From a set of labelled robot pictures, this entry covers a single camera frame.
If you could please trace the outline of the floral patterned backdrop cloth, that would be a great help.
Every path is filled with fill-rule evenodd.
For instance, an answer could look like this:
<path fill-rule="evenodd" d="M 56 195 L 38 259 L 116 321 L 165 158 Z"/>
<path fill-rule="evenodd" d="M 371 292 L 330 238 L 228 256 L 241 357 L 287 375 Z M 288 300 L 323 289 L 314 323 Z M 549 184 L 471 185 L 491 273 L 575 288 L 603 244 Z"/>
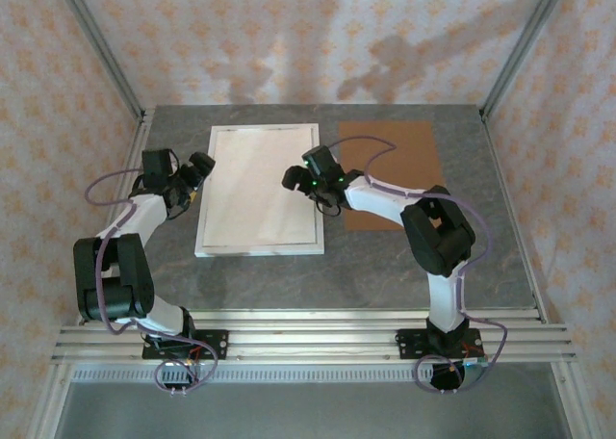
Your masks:
<path fill-rule="evenodd" d="M 86 0 L 143 106 L 478 105 L 538 0 Z M 560 0 L 490 120 L 531 263 L 616 439 L 616 0 Z M 65 0 L 0 0 L 0 439 L 77 313 L 83 198 L 135 120 Z"/>

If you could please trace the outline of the grey metal shelf panel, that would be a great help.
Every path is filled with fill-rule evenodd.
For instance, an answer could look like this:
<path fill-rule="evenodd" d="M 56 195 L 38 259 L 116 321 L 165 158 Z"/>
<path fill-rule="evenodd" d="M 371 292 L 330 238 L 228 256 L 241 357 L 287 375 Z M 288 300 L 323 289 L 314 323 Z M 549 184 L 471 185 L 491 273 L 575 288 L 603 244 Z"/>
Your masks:
<path fill-rule="evenodd" d="M 496 376 L 461 396 L 410 383 L 77 383 L 55 439 L 571 439 L 551 393 Z"/>

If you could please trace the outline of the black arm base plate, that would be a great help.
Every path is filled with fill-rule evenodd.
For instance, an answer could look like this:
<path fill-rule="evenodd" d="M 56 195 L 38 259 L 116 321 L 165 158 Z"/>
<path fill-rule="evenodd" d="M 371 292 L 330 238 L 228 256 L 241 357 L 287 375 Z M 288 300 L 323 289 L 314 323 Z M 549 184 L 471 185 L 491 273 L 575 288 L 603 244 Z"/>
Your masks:
<path fill-rule="evenodd" d="M 212 360 L 209 349 L 197 343 L 172 341 L 143 335 L 141 358 L 144 360 L 188 359 L 192 362 Z M 225 360 L 228 349 L 229 331 L 221 329 L 197 329 L 190 339 L 200 341 L 211 347 L 219 360 Z"/>
<path fill-rule="evenodd" d="M 450 333 L 428 328 L 401 329 L 397 332 L 395 341 L 400 359 L 418 360 L 427 355 L 439 355 L 449 359 L 485 356 L 480 332 L 475 328 Z"/>

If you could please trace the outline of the aluminium table edge rail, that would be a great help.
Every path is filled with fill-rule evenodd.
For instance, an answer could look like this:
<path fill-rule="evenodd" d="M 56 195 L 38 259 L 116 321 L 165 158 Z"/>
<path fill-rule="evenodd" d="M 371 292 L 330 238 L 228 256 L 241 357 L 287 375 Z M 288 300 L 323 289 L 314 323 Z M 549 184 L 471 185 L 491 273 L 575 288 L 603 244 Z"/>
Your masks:
<path fill-rule="evenodd" d="M 426 310 L 404 309 L 238 309 L 192 310 L 196 321 L 341 321 L 341 320 L 424 320 Z M 497 322 L 522 321 L 536 323 L 542 318 L 536 309 L 470 310 L 472 317 Z"/>

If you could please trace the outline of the aluminium cage post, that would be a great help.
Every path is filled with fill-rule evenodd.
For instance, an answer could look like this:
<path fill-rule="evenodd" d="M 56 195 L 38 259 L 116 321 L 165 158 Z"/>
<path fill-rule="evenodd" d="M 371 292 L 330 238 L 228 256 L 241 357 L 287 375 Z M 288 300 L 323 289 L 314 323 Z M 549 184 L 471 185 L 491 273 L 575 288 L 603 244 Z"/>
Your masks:
<path fill-rule="evenodd" d="M 89 41 L 99 62 L 110 77 L 124 105 L 132 117 L 137 122 L 141 122 L 145 116 L 145 108 L 141 105 L 133 88 L 130 86 L 88 3 L 86 0 L 65 0 L 65 2 Z"/>
<path fill-rule="evenodd" d="M 73 364 L 52 364 L 50 366 L 26 433 L 26 439 L 55 438 L 73 372 Z"/>
<path fill-rule="evenodd" d="M 538 0 L 524 29 L 516 40 L 499 75 L 479 108 L 481 120 L 486 123 L 504 98 L 506 91 L 521 68 L 534 42 L 549 21 L 559 0 Z"/>
<path fill-rule="evenodd" d="M 573 439 L 603 439 L 589 392 L 577 361 L 552 362 L 558 396 Z"/>

